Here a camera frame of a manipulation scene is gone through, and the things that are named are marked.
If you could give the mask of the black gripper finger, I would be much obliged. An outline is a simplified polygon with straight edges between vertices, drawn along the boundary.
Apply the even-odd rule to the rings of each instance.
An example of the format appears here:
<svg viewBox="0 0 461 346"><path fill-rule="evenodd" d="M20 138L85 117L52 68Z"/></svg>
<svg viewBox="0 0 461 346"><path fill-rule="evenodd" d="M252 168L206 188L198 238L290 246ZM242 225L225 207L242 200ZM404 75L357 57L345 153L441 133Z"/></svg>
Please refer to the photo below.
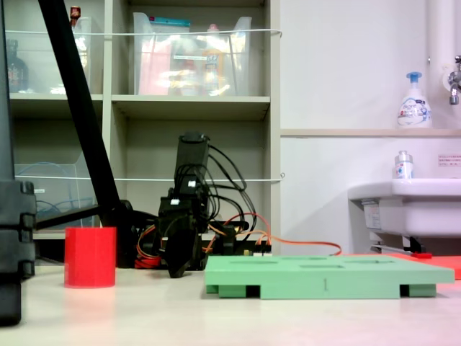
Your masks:
<svg viewBox="0 0 461 346"><path fill-rule="evenodd" d="M201 236L197 230L191 227L184 228L184 258L185 263L182 266L182 274L187 270L201 269Z"/></svg>
<svg viewBox="0 0 461 346"><path fill-rule="evenodd" d="M181 278L186 264L186 242L184 230L177 229L168 236L166 244L166 263L171 278Z"/></svg>

